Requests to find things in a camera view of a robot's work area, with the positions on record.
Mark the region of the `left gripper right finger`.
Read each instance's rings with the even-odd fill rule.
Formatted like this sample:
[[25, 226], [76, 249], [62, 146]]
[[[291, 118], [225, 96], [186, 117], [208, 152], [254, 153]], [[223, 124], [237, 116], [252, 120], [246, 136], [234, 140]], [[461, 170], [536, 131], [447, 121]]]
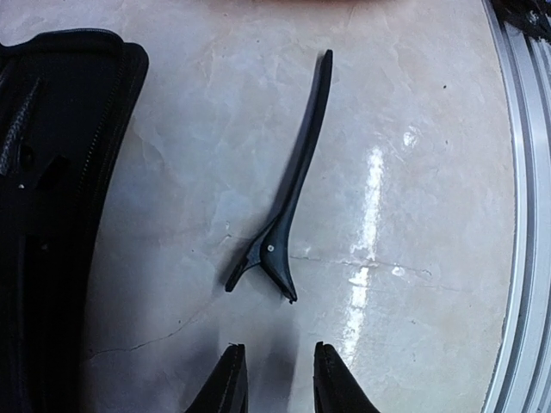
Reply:
[[379, 413], [331, 344], [316, 343], [313, 389], [316, 412]]

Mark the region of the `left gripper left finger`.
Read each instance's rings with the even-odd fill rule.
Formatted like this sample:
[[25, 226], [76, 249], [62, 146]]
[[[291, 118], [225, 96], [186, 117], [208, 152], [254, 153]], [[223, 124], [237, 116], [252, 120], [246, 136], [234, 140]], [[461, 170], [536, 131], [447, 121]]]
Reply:
[[248, 371], [244, 344], [229, 345], [186, 413], [247, 413]]

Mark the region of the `black hair clip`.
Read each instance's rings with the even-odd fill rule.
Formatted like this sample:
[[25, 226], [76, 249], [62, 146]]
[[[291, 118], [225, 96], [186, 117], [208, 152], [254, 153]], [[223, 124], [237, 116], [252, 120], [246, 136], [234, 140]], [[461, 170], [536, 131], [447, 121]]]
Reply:
[[317, 57], [306, 110], [274, 205], [263, 228], [231, 266], [225, 283], [228, 293], [248, 270], [259, 267], [291, 304], [298, 299], [289, 264], [289, 235], [325, 118], [332, 68], [333, 51], [328, 49]]

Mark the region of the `black zippered tool case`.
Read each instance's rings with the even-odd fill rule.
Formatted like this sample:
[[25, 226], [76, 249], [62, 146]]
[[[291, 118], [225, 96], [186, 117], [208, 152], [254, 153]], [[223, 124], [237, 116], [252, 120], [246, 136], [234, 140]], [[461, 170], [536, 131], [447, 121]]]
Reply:
[[145, 82], [145, 49], [102, 29], [1, 49], [1, 409], [76, 412], [96, 234]]

